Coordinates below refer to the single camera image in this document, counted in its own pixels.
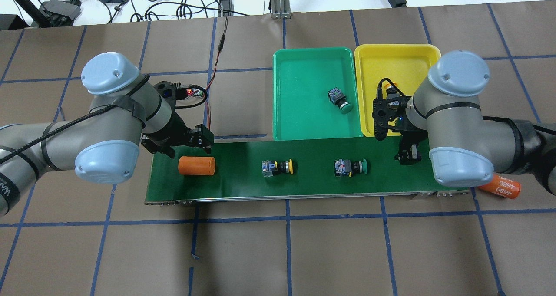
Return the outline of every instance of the small electronic component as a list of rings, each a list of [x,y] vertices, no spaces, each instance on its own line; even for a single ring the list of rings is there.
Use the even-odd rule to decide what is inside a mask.
[[[334,175],[336,177],[351,177],[354,174],[369,173],[367,159],[351,161],[349,159],[338,159],[334,161]]]
[[[294,174],[294,163],[292,163],[291,159],[282,163],[276,160],[265,160],[262,162],[263,177],[272,177],[280,173]]]
[[[335,106],[338,106],[342,114],[347,114],[353,109],[353,104],[348,102],[345,94],[338,87],[328,91],[328,98]]]

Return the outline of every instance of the plastic tray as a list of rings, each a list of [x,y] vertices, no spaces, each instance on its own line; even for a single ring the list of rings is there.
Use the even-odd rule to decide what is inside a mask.
[[[275,140],[363,136],[350,49],[281,49],[274,53],[273,71]],[[336,87],[353,104],[345,115],[328,100]]]
[[[403,93],[413,95],[439,58],[439,49],[429,44],[364,44],[355,49],[359,117],[365,136],[375,134],[371,114],[379,81],[388,77]]]

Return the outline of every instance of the dark green platform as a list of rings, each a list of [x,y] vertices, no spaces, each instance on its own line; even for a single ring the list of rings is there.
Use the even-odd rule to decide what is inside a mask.
[[[212,177],[180,175],[179,156],[208,156],[201,149],[181,146],[175,148],[175,159],[162,154],[154,156],[145,204],[453,191],[434,180],[428,142],[419,147],[423,161],[402,166],[394,160],[399,139],[389,136],[382,142],[374,138],[325,138],[220,143],[210,155],[216,159],[216,173]],[[294,160],[294,175],[262,176],[263,160],[290,158]],[[340,158],[367,159],[369,174],[335,177],[334,160]]]

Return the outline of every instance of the orange cylinder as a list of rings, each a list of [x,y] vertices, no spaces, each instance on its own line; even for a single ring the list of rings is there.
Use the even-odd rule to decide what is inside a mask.
[[[494,174],[494,179],[490,183],[481,185],[479,189],[487,191],[502,197],[514,199],[518,197],[521,191],[521,184],[507,178]]]
[[[215,169],[214,157],[182,156],[177,164],[181,175],[214,175]]]

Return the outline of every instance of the yellow tray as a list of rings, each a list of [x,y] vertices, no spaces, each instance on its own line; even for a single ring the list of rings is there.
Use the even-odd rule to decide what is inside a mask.
[[[439,58],[439,49],[430,44],[363,44],[355,49],[359,118],[365,136],[375,134],[372,113],[379,81],[390,78],[403,93],[413,95]]]

